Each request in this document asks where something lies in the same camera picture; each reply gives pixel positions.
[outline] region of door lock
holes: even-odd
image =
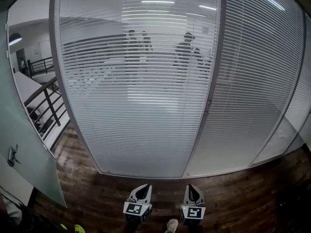
[[[9,152],[9,158],[8,158],[8,164],[9,166],[13,167],[15,162],[20,163],[18,159],[15,157],[17,153],[18,145],[16,144],[16,149],[13,147],[10,147],[10,152]]]

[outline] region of wooden floor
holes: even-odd
[[[137,232],[163,232],[170,218],[179,219],[179,206],[188,183],[205,195],[204,232],[299,232],[278,200],[311,176],[311,159],[301,149],[259,167],[208,178],[165,181],[101,175],[71,125],[60,138],[55,157],[68,208],[39,194],[34,210],[65,224],[69,232],[74,232],[74,224],[84,226],[86,233],[119,232],[124,225],[124,201],[132,189],[144,183],[153,186],[154,211]],[[187,228],[179,224],[177,233],[182,232],[187,232]]]

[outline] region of shoe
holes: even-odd
[[[86,233],[85,230],[79,224],[76,224],[74,226],[74,232],[75,233]]]
[[[165,233],[175,233],[178,227],[178,220],[177,219],[170,219],[170,221],[166,224],[167,230]]]

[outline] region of black railing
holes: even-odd
[[[35,62],[30,62],[30,60],[28,60],[27,62],[28,62],[30,77],[36,74],[48,73],[49,71],[54,71],[54,64],[53,64],[52,57],[38,60]]]
[[[59,101],[59,99],[62,97],[62,95],[59,92],[59,87],[57,86],[56,81],[57,81],[56,77],[52,78],[50,81],[48,81],[43,86],[41,86],[39,89],[37,89],[34,93],[32,93],[30,97],[24,102],[24,105],[27,108],[28,114],[31,120],[33,121],[38,133],[40,134],[41,137],[43,137],[43,140],[46,139],[46,137],[48,136],[48,134],[51,132],[51,130],[54,128],[56,124],[58,126],[61,125],[59,119],[66,112],[64,102],[56,105],[56,102]],[[40,101],[39,104],[36,105],[35,107],[31,106],[30,105],[31,102],[37,98],[41,98],[42,101]],[[64,111],[58,116],[57,112],[62,107],[64,108]],[[48,111],[51,112],[51,115],[48,118],[45,117],[43,119],[43,116]]]

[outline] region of lamp shade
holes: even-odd
[[[19,33],[13,33],[9,37],[9,46],[21,40],[21,35]]]

